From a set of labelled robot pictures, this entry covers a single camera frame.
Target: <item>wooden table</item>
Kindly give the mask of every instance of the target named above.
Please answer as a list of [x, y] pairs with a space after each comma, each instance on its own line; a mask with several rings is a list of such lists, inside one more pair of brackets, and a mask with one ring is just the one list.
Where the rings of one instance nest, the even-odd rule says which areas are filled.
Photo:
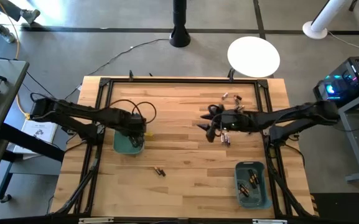
[[[84, 78], [79, 104], [95, 105], [100, 78]], [[269, 79], [268, 83], [273, 110], [289, 107], [284, 80]], [[224, 147], [220, 138], [214, 143], [207, 142], [205, 131], [196, 126], [208, 123], [200, 118], [200, 115], [208, 113], [208, 105], [223, 103], [227, 108], [235, 106], [232, 97], [221, 100], [225, 92], [229, 96], [242, 96], [241, 104], [246, 110], [257, 109], [252, 85], [114, 84], [112, 102], [118, 99], [129, 99], [135, 103], [150, 101], [157, 108], [157, 118], [147, 125], [147, 131], [153, 135], [146, 137], [145, 150], [137, 156], [115, 153], [114, 131], [106, 130], [92, 216], [274, 218], [273, 207], [247, 210], [239, 206], [235, 196], [235, 165], [241, 161], [260, 161], [266, 165], [260, 133], [231, 132], [231, 147]], [[114, 106], [128, 111], [133, 107], [126, 102]], [[140, 110], [148, 119], [154, 114], [149, 105], [141, 105]], [[73, 139], [68, 147], [79, 141]], [[288, 144], [298, 147], [295, 142]], [[66, 153], [51, 212], [58, 210], [78, 185], [85, 148], [82, 145]], [[282, 160], [288, 187], [304, 208], [313, 213], [301, 157], [282, 147]], [[163, 168], [167, 176], [158, 176], [154, 166]], [[266, 169], [265, 181], [269, 182]], [[282, 194], [278, 186], [277, 189], [284, 212]], [[87, 195], [88, 188], [85, 189], [82, 208]]]

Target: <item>desk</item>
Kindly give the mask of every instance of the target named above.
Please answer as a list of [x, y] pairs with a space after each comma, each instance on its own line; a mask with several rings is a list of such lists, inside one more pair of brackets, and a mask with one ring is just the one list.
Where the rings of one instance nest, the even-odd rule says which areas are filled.
[[[84, 78], [79, 104], [95, 105], [100, 78]], [[269, 79], [268, 84], [273, 110], [289, 107], [284, 80]], [[234, 167], [238, 162], [260, 161], [266, 166], [261, 135], [230, 133], [231, 147], [227, 148], [219, 139], [214, 143], [207, 142], [205, 132], [196, 127], [198, 123], [208, 123], [200, 115], [207, 113], [208, 105], [221, 103], [225, 92], [229, 96], [239, 94], [246, 110], [256, 110], [254, 87], [243, 84], [114, 84], [112, 102], [122, 98], [135, 103], [150, 101], [157, 108], [157, 118], [147, 125], [147, 131], [153, 136], [146, 137], [145, 150], [137, 156], [115, 153], [114, 131], [106, 130], [92, 216], [274, 218], [272, 207], [265, 210], [241, 208], [234, 190]], [[223, 104], [227, 108], [235, 106], [232, 97]], [[132, 110], [132, 106], [125, 102], [114, 106]], [[140, 110], [143, 116], [152, 118], [151, 107], [141, 105]], [[68, 147], [79, 141], [72, 140]], [[294, 142], [288, 144], [298, 147]], [[66, 153], [51, 212], [58, 210], [77, 187], [85, 149], [82, 145]], [[289, 188], [304, 208], [313, 213], [301, 157], [282, 147], [282, 160]], [[163, 168], [167, 176], [158, 176], [154, 166]], [[279, 187], [277, 189], [284, 211], [281, 191]], [[87, 195], [88, 189], [85, 189], [82, 208]]]
[[28, 68], [28, 62], [0, 60], [0, 76], [6, 78], [5, 81], [0, 83], [0, 161], [3, 159], [11, 162], [0, 185], [0, 200], [4, 198], [5, 191], [12, 177], [12, 173], [9, 172], [12, 162], [22, 159], [21, 155], [6, 150], [8, 141], [51, 157], [59, 162], [63, 160], [63, 151], [4, 123], [9, 108], [19, 91]]

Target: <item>electrical wire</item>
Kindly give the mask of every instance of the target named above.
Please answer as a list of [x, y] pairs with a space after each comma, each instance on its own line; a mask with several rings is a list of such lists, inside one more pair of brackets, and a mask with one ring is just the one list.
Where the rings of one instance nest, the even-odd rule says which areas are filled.
[[77, 136], [77, 134], [78, 134], [78, 133], [75, 133], [72, 137], [70, 137], [69, 139], [67, 139], [66, 144], [68, 144], [68, 142], [69, 142], [70, 140], [72, 140], [75, 136]]
[[23, 110], [22, 104], [20, 102], [19, 94], [16, 95], [16, 103], [17, 103], [17, 107], [19, 108], [20, 112], [22, 112], [22, 114], [24, 115], [26, 120], [30, 119], [30, 114], [24, 112], [24, 110]]
[[299, 141], [299, 138], [293, 139], [293, 138], [289, 137], [289, 139], [290, 139], [291, 141]]
[[27, 72], [27, 74], [30, 76], [31, 79], [33, 79], [39, 86], [41, 86], [41, 88], [43, 88], [47, 93], [49, 93], [49, 95], [53, 96], [55, 98], [55, 96], [53, 94], [51, 94], [43, 85], [41, 85], [41, 83], [39, 83], [32, 75], [30, 75], [29, 72]]
[[87, 140], [82, 140], [80, 143], [76, 144], [75, 146], [72, 146], [72, 147], [69, 147], [68, 149], [66, 149], [65, 153], [78, 147], [78, 146], [81, 146], [82, 144], [85, 144], [85, 143], [87, 143]]
[[145, 42], [145, 43], [141, 43], [141, 44], [138, 44], [138, 45], [135, 45], [134, 47], [131, 47], [129, 48], [129, 50], [126, 50], [124, 52], [121, 52], [120, 54], [114, 56], [113, 58], [111, 58], [110, 60], [108, 60], [106, 63], [104, 63], [102, 66], [100, 66], [99, 68], [97, 68], [95, 71], [87, 74], [87, 75], [92, 75], [94, 74], [95, 72], [97, 72], [99, 69], [103, 68], [104, 66], [110, 64], [113, 60], [117, 59], [118, 57], [120, 57], [121, 55], [125, 54], [125, 53], [128, 53], [130, 51], [132, 51], [133, 49], [137, 48], [137, 47], [140, 47], [140, 46], [143, 46], [143, 45], [146, 45], [146, 44], [151, 44], [153, 42], [157, 42], [157, 41], [160, 41], [160, 40], [169, 40], [169, 39], [156, 39], [156, 40], [152, 40], [152, 41], [149, 41], [149, 42]]
[[345, 40], [343, 40], [343, 39], [337, 37], [336, 35], [332, 34], [330, 31], [328, 31], [328, 33], [329, 33], [332, 37], [336, 38], [336, 39], [339, 40], [339, 41], [342, 41], [342, 42], [344, 42], [344, 43], [346, 43], [346, 44], [348, 44], [348, 45], [351, 45], [351, 46], [354, 46], [354, 47], [359, 48], [359, 46], [357, 46], [357, 45], [355, 45], [355, 44], [351, 44], [351, 43], [349, 43], [349, 42], [347, 42], [347, 41], [345, 41]]
[[46, 213], [46, 215], [47, 215], [47, 214], [48, 214], [48, 212], [49, 212], [50, 201], [53, 199], [53, 197], [54, 197], [54, 195], [53, 195], [53, 196], [51, 196], [51, 197], [49, 198], [49, 200], [48, 200], [48, 208], [47, 208], [47, 213]]
[[[133, 49], [137, 48], [137, 47], [140, 47], [140, 46], [143, 46], [143, 45], [146, 45], [146, 44], [151, 44], [151, 43], [154, 43], [154, 42], [157, 42], [157, 41], [160, 41], [160, 40], [169, 40], [169, 39], [156, 39], [156, 40], [152, 40], [152, 41], [149, 41], [149, 42], [145, 42], [145, 43], [141, 43], [141, 44], [138, 44], [138, 45], [135, 45], [134, 47], [131, 47], [129, 50], [126, 50], [124, 52], [121, 52], [119, 53], [118, 55], [114, 56], [113, 58], [111, 58], [110, 60], [108, 60], [106, 63], [104, 63], [103, 65], [101, 65], [100, 67], [98, 67], [95, 71], [85, 75], [85, 76], [88, 76], [88, 75], [93, 75], [94, 73], [96, 73], [99, 69], [105, 67], [106, 65], [110, 64], [112, 61], [116, 60], [118, 57], [120, 57], [121, 55], [123, 54], [126, 54], [130, 51], [132, 51]], [[65, 97], [65, 100], [71, 96], [73, 93], [75, 93], [75, 90], [77, 89], [77, 87], [69, 94]]]
[[337, 129], [337, 130], [343, 131], [343, 132], [359, 131], [359, 128], [356, 128], [356, 129], [353, 129], [353, 130], [344, 130], [344, 129], [338, 129], [338, 128], [334, 127], [334, 126], [332, 126], [332, 127], [333, 127], [334, 129]]
[[16, 49], [16, 56], [15, 56], [15, 59], [17, 60], [17, 58], [19, 57], [19, 48], [20, 48], [20, 41], [19, 41], [19, 35], [17, 34], [17, 31], [16, 31], [16, 28], [15, 26], [13, 25], [13, 22], [11, 20], [11, 18], [8, 16], [4, 6], [0, 3], [0, 7], [1, 9], [4, 11], [6, 17], [9, 19], [9, 22], [11, 22], [12, 26], [13, 26], [13, 29], [15, 30], [15, 34], [16, 34], [16, 45], [17, 45], [17, 49]]
[[304, 165], [304, 167], [305, 167], [305, 157], [304, 157], [303, 153], [300, 152], [300, 150], [298, 150], [298, 149], [296, 149], [296, 148], [294, 148], [294, 147], [292, 147], [292, 146], [289, 146], [289, 145], [287, 145], [287, 144], [285, 144], [285, 146], [289, 147], [290, 149], [292, 149], [293, 151], [296, 151], [298, 154], [301, 155], [301, 157], [302, 157], [302, 163], [303, 163], [303, 165]]
[[138, 103], [136, 106], [139, 106], [139, 105], [144, 104], [144, 103], [151, 105], [151, 106], [153, 107], [153, 109], [154, 109], [154, 117], [153, 117], [150, 121], [146, 122], [146, 124], [149, 124], [150, 122], [154, 121], [154, 119], [156, 118], [156, 116], [157, 116], [157, 109], [156, 109], [156, 107], [155, 107], [152, 103], [147, 102], [147, 101], [140, 102], [140, 103]]

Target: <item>white round lamp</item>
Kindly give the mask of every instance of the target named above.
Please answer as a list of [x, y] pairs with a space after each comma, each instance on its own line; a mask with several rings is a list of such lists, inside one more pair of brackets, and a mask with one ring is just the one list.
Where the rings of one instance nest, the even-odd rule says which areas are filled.
[[280, 65], [280, 55], [268, 41], [241, 37], [229, 46], [228, 60], [237, 72], [253, 78], [272, 75]]

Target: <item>blue plastic container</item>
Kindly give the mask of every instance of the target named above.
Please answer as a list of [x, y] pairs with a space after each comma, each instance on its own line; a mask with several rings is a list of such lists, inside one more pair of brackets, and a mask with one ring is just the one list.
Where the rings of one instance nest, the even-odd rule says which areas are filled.
[[[259, 184], [253, 189], [249, 182], [248, 170], [251, 169], [258, 176]], [[235, 167], [235, 185], [237, 201], [243, 208], [264, 209], [272, 205], [268, 198], [264, 178], [264, 164], [261, 162], [239, 162]], [[245, 197], [239, 192], [239, 184], [243, 184], [249, 190], [249, 197]]]
[[136, 155], [143, 151], [144, 144], [141, 147], [134, 147], [127, 136], [115, 131], [113, 149], [120, 154]]

